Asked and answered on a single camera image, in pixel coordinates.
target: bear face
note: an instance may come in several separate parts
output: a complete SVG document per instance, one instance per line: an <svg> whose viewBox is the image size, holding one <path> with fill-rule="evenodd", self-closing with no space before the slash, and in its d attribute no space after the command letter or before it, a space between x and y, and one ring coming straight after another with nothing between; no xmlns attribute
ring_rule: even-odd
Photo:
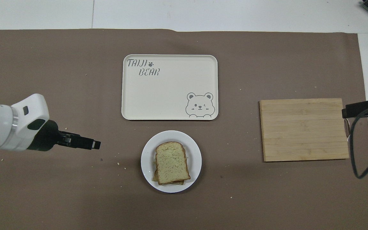
<svg viewBox="0 0 368 230"><path fill-rule="evenodd" d="M185 111L190 115L190 118L210 118L214 114L215 107L212 105L213 96L211 93L206 93L204 96L189 93L187 99L188 104Z"/></svg>

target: white tabletop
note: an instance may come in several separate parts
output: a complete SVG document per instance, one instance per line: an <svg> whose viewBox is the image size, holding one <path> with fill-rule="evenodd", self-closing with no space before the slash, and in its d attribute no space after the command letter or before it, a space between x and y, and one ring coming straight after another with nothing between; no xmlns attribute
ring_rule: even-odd
<svg viewBox="0 0 368 230"><path fill-rule="evenodd" d="M360 0L0 0L0 29L87 28L358 33L368 100Z"/></svg>

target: cable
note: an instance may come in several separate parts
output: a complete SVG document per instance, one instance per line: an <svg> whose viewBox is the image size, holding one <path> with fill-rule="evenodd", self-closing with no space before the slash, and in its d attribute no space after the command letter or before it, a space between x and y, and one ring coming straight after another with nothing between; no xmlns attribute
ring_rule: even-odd
<svg viewBox="0 0 368 230"><path fill-rule="evenodd" d="M356 163L355 163L355 154L354 154L354 151L353 151L353 138L354 138L354 131L355 131L356 123L359 121L360 118L362 118L367 113L368 113L368 109L365 109L364 111L359 113L359 115L357 115L357 117L355 118L355 121L353 121L352 128L350 129L350 135L349 135L350 159L352 161L353 172L355 173L355 176L358 179L362 179L365 175L367 175L368 166L361 175L358 175L357 169L356 169Z"/></svg>

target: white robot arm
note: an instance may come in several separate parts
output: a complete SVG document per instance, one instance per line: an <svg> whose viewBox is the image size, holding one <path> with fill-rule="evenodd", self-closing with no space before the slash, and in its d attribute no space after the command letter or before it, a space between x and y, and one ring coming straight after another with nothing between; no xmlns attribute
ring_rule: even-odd
<svg viewBox="0 0 368 230"><path fill-rule="evenodd" d="M0 105L0 149L50 150L55 144L82 149L99 149L100 142L58 130L49 120L45 98L33 94L12 106Z"/></svg>

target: rectangular tray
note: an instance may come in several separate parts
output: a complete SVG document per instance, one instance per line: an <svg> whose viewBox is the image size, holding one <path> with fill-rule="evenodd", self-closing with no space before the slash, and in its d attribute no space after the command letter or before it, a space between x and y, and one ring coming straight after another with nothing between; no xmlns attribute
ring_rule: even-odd
<svg viewBox="0 0 368 230"><path fill-rule="evenodd" d="M218 63L211 55L130 54L123 61L121 114L128 120L213 120Z"/></svg>

